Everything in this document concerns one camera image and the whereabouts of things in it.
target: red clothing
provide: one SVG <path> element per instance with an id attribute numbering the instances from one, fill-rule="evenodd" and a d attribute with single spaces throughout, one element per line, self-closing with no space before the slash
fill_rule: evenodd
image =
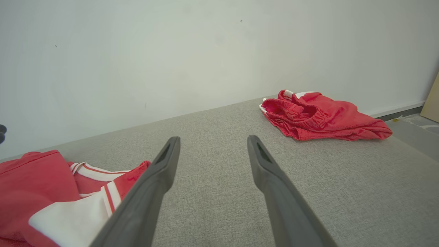
<path id="1" fill-rule="evenodd" d="M 0 164 L 0 246 L 58 246 L 55 242 L 59 240 L 47 233 L 58 233 L 68 227 L 65 219 L 71 218 L 68 222 L 72 222 L 87 213 L 76 210 L 79 207 L 74 203 L 98 205 L 94 212 L 97 209 L 108 214 L 106 218 L 110 217 L 150 164 L 144 161 L 134 170 L 111 172 L 86 162 L 67 163 L 57 150 L 30 152 L 18 160 L 3 162 Z M 56 215 L 52 208 L 61 215 Z M 29 225 L 32 216 L 36 217 L 36 228 Z M 88 224 L 81 225 L 85 230 L 87 227 Z M 75 229 L 78 228 L 69 230 L 73 236 Z"/>
<path id="2" fill-rule="evenodd" d="M 392 135 L 384 121 L 358 112 L 352 103 L 334 101 L 318 92 L 297 98 L 282 90 L 277 99 L 266 99 L 261 109 L 285 136 L 301 141 L 320 138 L 383 140 Z"/>

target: white wall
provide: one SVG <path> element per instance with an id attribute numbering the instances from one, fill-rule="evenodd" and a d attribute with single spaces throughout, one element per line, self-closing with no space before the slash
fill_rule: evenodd
<path id="1" fill-rule="evenodd" d="M 281 89 L 365 113 L 422 103 L 438 13 L 437 0 L 0 0 L 0 158 Z"/>

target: black object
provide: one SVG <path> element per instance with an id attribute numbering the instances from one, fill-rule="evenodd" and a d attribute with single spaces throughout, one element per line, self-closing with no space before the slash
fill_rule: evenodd
<path id="1" fill-rule="evenodd" d="M 6 133 L 7 129 L 6 126 L 0 124 L 0 144 L 4 141 L 4 134 Z"/>
<path id="2" fill-rule="evenodd" d="M 131 188 L 91 247 L 151 246 L 162 199 L 174 182 L 179 156 L 180 137 L 172 137 Z"/>
<path id="3" fill-rule="evenodd" d="M 276 246 L 337 246 L 261 140 L 247 138 L 256 186 L 265 196 Z"/>
<path id="4" fill-rule="evenodd" d="M 265 196 L 276 246 L 337 246 L 261 140 L 247 138 L 256 186 Z M 180 138 L 168 140 L 99 232 L 91 247 L 149 247 L 164 194 L 171 188 Z"/>

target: floor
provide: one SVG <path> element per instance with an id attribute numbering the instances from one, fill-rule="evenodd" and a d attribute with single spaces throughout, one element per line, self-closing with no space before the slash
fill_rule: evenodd
<path id="1" fill-rule="evenodd" d="M 417 114 L 386 121 L 393 136 L 439 162 L 439 123 Z"/>

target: gray upholstered couch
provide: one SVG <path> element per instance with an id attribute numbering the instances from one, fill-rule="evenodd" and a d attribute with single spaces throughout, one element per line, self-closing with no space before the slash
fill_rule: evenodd
<path id="1" fill-rule="evenodd" d="M 247 136 L 260 137 L 340 246 L 439 246 L 439 164 L 395 137 L 384 141 L 285 137 L 261 99 L 115 131 L 50 149 L 112 171 L 154 159 L 181 137 L 174 185 L 154 246 L 273 246 L 254 185 Z"/>

